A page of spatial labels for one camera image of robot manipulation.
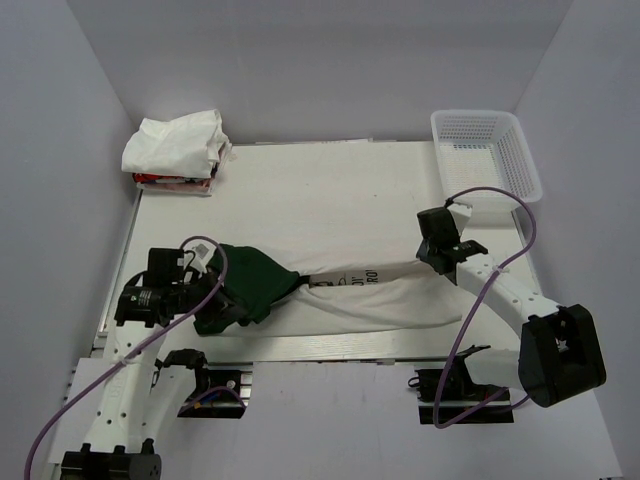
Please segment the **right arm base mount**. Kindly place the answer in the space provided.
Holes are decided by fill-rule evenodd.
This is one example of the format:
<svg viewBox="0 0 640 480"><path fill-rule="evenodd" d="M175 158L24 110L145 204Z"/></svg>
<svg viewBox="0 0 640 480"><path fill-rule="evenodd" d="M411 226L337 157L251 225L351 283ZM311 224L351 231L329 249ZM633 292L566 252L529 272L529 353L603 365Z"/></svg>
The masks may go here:
<svg viewBox="0 0 640 480"><path fill-rule="evenodd" d="M464 358L484 349L488 349L488 346L472 346L456 355L440 402L439 420L441 422L447 422L465 413L499 391L496 386L473 384L464 365ZM443 362L427 362L422 368L417 368L407 382L408 388L417 396L421 425L433 424L434 400L443 366ZM461 420L460 424L512 424L513 422L511 397L510 393L506 392L488 406Z"/></svg>

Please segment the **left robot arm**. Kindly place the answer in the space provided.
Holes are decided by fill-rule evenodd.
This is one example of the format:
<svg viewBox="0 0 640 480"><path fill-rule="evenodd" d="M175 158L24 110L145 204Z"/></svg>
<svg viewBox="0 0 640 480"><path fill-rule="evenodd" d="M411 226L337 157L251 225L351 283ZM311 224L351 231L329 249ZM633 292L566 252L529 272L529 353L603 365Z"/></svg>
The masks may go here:
<svg viewBox="0 0 640 480"><path fill-rule="evenodd" d="M111 366L78 394L103 389L82 446L65 453L63 479L158 479L157 445L182 413L212 397L228 395L246 406L238 390L211 380L203 352L172 350L159 355L165 336L220 299L229 270L222 245L219 269L194 271L184 248L153 248L147 267L124 284L114 315Z"/></svg>

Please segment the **white and green t-shirt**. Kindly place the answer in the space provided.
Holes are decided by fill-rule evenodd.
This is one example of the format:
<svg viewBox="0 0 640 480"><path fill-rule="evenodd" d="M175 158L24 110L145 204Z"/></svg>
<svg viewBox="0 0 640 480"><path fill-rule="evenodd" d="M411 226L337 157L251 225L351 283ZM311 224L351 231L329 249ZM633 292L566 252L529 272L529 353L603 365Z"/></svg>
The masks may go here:
<svg viewBox="0 0 640 480"><path fill-rule="evenodd" d="M207 271L223 286L195 316L202 337L301 337L444 327L461 318L463 294L417 260L320 255L297 271L249 246L224 245Z"/></svg>

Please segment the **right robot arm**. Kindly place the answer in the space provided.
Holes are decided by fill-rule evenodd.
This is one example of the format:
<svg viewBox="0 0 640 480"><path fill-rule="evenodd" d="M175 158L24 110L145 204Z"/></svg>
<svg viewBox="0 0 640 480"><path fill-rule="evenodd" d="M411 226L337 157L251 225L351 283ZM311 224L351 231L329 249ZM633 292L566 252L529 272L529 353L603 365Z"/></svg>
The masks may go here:
<svg viewBox="0 0 640 480"><path fill-rule="evenodd" d="M519 389L547 408L603 385L607 373L591 313L580 304L562 306L535 292L479 242L462 240L470 216L470 208L459 204L419 212L422 242L416 256L474 295L473 312L489 307L517 335L519 346L462 350L456 338L436 392L443 393L452 373L452 388L463 398L475 398L492 385Z"/></svg>

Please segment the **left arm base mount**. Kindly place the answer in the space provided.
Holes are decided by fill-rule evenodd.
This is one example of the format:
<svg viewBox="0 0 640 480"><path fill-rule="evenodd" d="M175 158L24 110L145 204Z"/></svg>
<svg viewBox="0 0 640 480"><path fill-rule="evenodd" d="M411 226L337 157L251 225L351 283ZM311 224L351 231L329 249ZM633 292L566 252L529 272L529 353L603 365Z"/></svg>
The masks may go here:
<svg viewBox="0 0 640 480"><path fill-rule="evenodd" d="M193 373L195 388L178 413L179 418L241 419L250 394L249 372L233 368L213 368L203 352L194 349L173 350L164 360L157 359L156 378L172 366L185 367Z"/></svg>

